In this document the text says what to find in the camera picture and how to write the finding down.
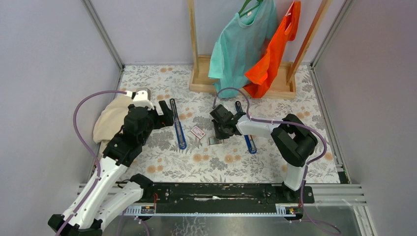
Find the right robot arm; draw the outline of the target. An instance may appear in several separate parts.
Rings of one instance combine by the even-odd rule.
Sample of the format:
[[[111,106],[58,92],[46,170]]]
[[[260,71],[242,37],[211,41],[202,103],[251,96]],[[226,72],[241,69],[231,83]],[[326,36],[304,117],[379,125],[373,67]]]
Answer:
[[[301,197],[306,162],[318,144],[312,129],[305,126],[296,115],[288,114],[281,120],[250,117],[245,112],[233,114],[223,105],[211,112],[215,136],[219,140],[233,135],[254,135],[271,139],[287,162],[287,173],[282,189],[284,200],[293,203]]]

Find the blue stapler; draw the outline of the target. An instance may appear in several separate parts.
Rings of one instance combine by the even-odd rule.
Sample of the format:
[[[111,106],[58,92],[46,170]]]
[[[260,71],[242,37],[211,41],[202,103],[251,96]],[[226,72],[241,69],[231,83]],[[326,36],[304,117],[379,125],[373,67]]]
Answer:
[[[243,108],[241,106],[241,102],[240,101],[236,101],[235,102],[235,108],[237,112],[243,112]],[[254,140],[252,138],[251,135],[244,135],[247,147],[248,147],[248,151],[250,154],[255,154],[257,152],[257,148],[256,145],[254,143]]]
[[[184,150],[187,148],[187,143],[185,140],[181,122],[179,120],[176,101],[173,98],[170,99],[170,106],[171,106],[171,110],[173,111],[173,120],[174,120],[174,126],[175,126],[175,130],[177,134],[177,141],[178,141],[179,149]]]

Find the red white staples box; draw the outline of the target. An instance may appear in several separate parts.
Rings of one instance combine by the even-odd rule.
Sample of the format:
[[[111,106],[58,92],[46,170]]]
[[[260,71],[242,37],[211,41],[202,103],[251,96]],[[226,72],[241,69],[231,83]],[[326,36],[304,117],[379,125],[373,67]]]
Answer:
[[[190,130],[190,132],[196,137],[196,138],[198,138],[199,140],[201,140],[205,135],[206,135],[206,133],[202,130],[202,129],[200,129],[199,127],[197,127],[197,126],[194,126],[191,130]]]

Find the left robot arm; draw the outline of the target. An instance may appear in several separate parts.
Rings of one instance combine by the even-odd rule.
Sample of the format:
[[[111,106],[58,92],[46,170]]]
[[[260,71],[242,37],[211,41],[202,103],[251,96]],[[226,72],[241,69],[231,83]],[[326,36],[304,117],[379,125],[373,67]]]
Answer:
[[[54,214],[48,225],[58,236],[100,236],[116,216],[130,204],[152,197],[151,180],[140,176],[130,180],[122,191],[105,201],[116,180],[126,172],[143,150],[151,132],[173,126],[173,111],[164,100],[155,107],[128,106],[120,130],[110,140],[103,157],[81,194],[62,214]]]

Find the staples box tray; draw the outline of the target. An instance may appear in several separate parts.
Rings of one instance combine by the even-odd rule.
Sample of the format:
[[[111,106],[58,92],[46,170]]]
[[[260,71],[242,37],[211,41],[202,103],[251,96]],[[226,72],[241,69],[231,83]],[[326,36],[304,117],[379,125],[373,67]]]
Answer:
[[[209,137],[208,138],[208,145],[212,146],[212,145],[220,145],[223,144],[223,141],[216,138],[216,137]]]

